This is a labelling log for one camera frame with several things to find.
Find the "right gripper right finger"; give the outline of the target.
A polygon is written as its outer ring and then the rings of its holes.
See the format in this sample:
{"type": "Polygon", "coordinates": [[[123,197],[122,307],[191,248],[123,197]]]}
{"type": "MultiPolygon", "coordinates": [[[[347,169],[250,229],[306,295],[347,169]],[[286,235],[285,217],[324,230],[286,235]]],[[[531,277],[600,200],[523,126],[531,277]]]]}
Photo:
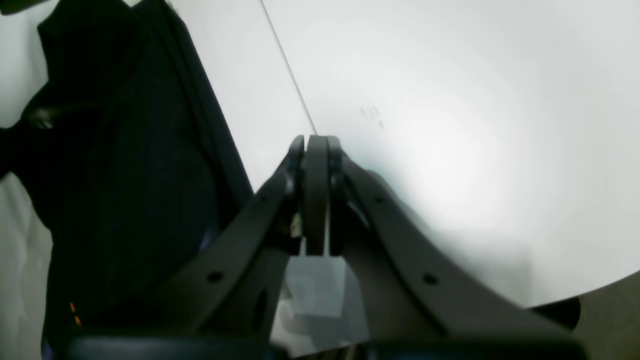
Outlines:
{"type": "Polygon", "coordinates": [[[330,253],[356,274],[371,335],[456,346],[577,346],[562,326],[496,294],[412,223],[393,193],[327,137],[330,253]]]}

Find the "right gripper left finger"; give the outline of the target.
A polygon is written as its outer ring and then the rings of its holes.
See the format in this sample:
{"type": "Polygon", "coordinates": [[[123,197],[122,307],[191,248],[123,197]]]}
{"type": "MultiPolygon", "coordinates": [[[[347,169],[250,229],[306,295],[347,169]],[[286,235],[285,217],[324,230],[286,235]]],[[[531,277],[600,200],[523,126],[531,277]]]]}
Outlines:
{"type": "Polygon", "coordinates": [[[108,329],[199,336],[268,336],[284,271],[300,248],[290,224],[298,210],[297,136],[273,176],[195,258],[148,291],[100,315],[108,329]]]}

